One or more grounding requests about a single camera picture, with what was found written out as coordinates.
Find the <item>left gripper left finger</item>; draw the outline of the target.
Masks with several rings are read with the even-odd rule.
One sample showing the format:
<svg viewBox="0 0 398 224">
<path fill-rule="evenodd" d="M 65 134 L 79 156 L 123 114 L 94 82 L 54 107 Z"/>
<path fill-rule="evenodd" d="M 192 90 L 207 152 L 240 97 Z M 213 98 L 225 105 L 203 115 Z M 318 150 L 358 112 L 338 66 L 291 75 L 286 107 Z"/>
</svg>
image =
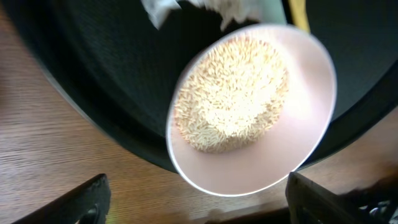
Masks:
<svg viewBox="0 0 398 224">
<path fill-rule="evenodd" d="M 105 224 L 111 191 L 106 174 L 98 174 L 13 224 Z"/>
</svg>

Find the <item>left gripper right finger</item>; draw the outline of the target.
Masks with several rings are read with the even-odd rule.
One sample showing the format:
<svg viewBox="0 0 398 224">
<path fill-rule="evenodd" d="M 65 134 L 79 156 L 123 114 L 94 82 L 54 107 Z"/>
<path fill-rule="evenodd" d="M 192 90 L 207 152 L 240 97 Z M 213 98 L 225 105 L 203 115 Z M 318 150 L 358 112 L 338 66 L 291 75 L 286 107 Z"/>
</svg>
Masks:
<svg viewBox="0 0 398 224">
<path fill-rule="evenodd" d="M 357 208 L 297 172 L 289 174 L 285 195 L 293 224 L 361 222 Z"/>
</svg>

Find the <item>pink bowl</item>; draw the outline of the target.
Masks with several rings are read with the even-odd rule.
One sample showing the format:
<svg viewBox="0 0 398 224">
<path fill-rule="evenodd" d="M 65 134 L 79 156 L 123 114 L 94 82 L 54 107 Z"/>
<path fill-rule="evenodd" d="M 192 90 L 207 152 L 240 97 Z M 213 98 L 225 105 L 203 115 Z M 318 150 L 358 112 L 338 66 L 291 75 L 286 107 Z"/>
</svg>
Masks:
<svg viewBox="0 0 398 224">
<path fill-rule="evenodd" d="M 333 61 L 312 34 L 290 25 L 254 24 L 231 33 L 277 44 L 292 73 L 278 122 L 258 142 L 221 154 L 194 150 L 167 115 L 166 142 L 177 172 L 194 188 L 219 197 L 240 197 L 265 190 L 298 169 L 322 140 L 333 115 L 337 81 Z"/>
</svg>

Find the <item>rice grains pile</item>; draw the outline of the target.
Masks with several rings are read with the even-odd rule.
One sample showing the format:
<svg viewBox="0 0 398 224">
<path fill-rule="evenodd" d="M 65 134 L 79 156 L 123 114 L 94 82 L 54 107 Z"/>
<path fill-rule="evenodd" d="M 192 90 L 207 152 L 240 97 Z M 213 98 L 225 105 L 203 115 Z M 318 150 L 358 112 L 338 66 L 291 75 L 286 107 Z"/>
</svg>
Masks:
<svg viewBox="0 0 398 224">
<path fill-rule="evenodd" d="M 178 92 L 175 122 L 194 149 L 232 151 L 278 121 L 289 91 L 284 55 L 263 40 L 235 37 L 209 51 Z"/>
</svg>

